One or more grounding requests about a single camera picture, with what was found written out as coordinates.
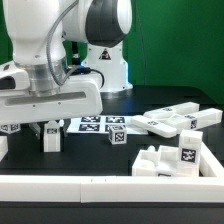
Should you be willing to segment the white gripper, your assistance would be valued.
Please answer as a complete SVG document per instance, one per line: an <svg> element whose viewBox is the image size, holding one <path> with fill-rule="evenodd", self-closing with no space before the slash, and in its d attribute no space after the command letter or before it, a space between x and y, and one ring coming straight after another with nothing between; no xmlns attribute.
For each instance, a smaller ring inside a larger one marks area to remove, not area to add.
<svg viewBox="0 0 224 224"><path fill-rule="evenodd" d="M40 138L41 127L36 122L59 120L61 131L66 133L65 122L60 119L102 112L102 82L96 73L70 76L58 93L35 96L25 70L13 61L0 65L0 124L30 123L30 129Z"/></svg>

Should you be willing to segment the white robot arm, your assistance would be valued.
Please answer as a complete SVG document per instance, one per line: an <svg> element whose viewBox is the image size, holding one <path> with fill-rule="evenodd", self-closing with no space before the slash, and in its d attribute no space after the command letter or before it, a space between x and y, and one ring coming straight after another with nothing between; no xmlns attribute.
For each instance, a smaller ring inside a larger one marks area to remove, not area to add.
<svg viewBox="0 0 224 224"><path fill-rule="evenodd" d="M65 40L114 47L131 0L2 0L13 60L0 65L0 125L94 116L104 79L67 67Z"/></svg>

